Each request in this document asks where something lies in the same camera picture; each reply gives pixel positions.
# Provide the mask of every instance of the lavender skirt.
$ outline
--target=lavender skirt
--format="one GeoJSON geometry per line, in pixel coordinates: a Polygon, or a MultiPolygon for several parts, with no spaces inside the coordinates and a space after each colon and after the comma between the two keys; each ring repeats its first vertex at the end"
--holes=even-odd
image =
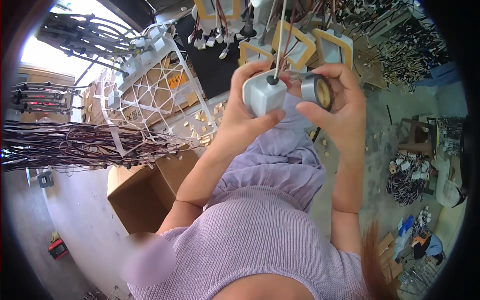
{"type": "Polygon", "coordinates": [[[225,192],[263,185],[289,194],[304,212],[309,211],[326,171],[304,130],[312,124],[295,109],[301,101],[287,94],[285,118],[233,159],[205,208],[224,201],[225,192]]]}

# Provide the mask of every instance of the roll of tape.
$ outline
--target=roll of tape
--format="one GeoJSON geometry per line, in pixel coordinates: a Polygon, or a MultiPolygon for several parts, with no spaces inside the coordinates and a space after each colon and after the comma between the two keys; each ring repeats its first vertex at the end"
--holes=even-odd
{"type": "Polygon", "coordinates": [[[306,77],[301,82],[301,96],[305,101],[318,104],[326,111],[332,109],[333,92],[326,78],[320,74],[306,77]]]}

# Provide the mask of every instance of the person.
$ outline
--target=person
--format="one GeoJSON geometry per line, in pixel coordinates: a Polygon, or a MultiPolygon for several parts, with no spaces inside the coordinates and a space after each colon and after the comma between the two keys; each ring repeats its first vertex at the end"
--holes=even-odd
{"type": "Polygon", "coordinates": [[[444,260],[442,241],[434,234],[427,239],[415,238],[412,247],[414,259],[421,259],[427,254],[429,260],[436,260],[436,265],[441,264],[444,260]]]}
{"type": "Polygon", "coordinates": [[[328,78],[335,113],[303,101],[299,82],[282,75],[284,109],[252,118],[242,86],[267,65],[233,74],[215,140],[157,232],[176,251],[173,273],[154,286],[129,285],[136,299],[396,299],[380,269],[375,224],[362,242],[366,98],[353,72],[344,64],[313,70],[328,78]],[[307,214],[325,178],[304,130],[310,122],[339,151],[330,241],[307,214]]]}

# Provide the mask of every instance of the wooden stool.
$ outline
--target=wooden stool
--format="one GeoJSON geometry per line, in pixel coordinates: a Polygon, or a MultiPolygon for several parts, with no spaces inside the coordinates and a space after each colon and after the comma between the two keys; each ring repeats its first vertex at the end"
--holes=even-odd
{"type": "Polygon", "coordinates": [[[422,152],[428,158],[433,159],[437,154],[437,128],[435,125],[423,123],[420,121],[402,119],[402,122],[410,123],[410,133],[408,141],[405,144],[399,144],[399,150],[407,150],[413,153],[422,152]],[[422,127],[428,128],[428,132],[423,131],[422,127]]]}

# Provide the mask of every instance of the red device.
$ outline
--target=red device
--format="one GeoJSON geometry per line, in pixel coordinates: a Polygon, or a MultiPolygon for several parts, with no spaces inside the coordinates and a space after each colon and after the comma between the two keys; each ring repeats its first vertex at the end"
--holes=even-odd
{"type": "Polygon", "coordinates": [[[48,252],[55,260],[61,258],[65,253],[68,252],[67,246],[62,241],[62,239],[58,239],[50,244],[48,247],[48,252]]]}

